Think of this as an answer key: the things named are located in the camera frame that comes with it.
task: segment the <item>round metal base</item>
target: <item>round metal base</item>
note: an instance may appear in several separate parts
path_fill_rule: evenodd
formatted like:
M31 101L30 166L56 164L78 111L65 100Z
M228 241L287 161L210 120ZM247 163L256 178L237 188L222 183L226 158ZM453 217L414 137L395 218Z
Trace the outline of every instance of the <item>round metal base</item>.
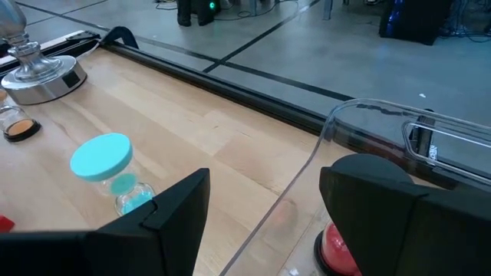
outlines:
M53 75L36 81L21 81L15 78L17 69L8 73L2 86L17 104L41 104L58 99L79 87L87 78L84 69L75 57L56 57L62 66Z

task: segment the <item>wooden tabletop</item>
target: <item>wooden tabletop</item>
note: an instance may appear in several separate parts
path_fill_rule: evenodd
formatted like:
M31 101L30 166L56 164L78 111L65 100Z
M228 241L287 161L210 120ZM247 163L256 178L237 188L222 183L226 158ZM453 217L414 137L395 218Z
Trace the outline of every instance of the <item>wooden tabletop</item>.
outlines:
M69 169L72 153L102 133L130 137L140 180L161 192L201 167L211 199L196 275L217 275L290 183L316 137L214 94L97 49L87 81L50 103L23 107L43 128L0 140L0 214L15 231L98 228L117 217Z

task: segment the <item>gray floor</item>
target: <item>gray floor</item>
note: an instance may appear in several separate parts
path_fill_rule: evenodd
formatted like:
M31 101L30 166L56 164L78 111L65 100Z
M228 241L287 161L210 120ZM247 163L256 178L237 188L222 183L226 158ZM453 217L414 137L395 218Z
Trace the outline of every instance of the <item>gray floor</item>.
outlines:
M305 85L356 98L430 108L491 125L491 42L439 38L435 45L426 46L380 38L377 32L381 9L367 7L361 0L351 0L348 7L336 0L330 21L322 20L323 1L310 5L314 0L300 0L281 3L256 18L215 21L205 27L193 19L190 28L176 23L176 11L157 10L151 1L18 3L28 18L33 40L44 42L81 29L103 34L108 28L123 25L137 36L144 51L199 71L283 22L228 60L278 78L272 80L264 74L224 65L209 73L324 115L341 101L314 93L316 89ZM236 18L238 12L249 9L248 2L236 3L219 18ZM258 13L267 11L272 3L273 0L264 5L258 3ZM290 81L282 82L281 78Z

